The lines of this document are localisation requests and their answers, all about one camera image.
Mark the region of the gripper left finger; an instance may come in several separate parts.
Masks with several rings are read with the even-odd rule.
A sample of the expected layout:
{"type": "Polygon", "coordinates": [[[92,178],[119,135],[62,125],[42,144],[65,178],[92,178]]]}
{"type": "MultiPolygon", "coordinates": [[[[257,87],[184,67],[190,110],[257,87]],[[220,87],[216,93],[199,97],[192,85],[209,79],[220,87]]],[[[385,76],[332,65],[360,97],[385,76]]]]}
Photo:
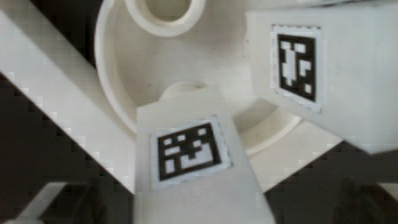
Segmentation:
{"type": "Polygon", "coordinates": [[[7,224],[110,224],[97,182],[49,182],[7,224]]]}

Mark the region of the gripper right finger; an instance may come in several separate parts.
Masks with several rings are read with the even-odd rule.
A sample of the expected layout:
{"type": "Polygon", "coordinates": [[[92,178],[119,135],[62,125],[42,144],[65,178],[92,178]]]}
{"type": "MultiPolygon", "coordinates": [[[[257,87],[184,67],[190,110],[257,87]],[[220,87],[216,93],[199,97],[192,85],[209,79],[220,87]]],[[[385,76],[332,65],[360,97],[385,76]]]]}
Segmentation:
{"type": "Polygon", "coordinates": [[[332,224],[398,224],[398,200],[376,184],[341,181],[332,224]]]}

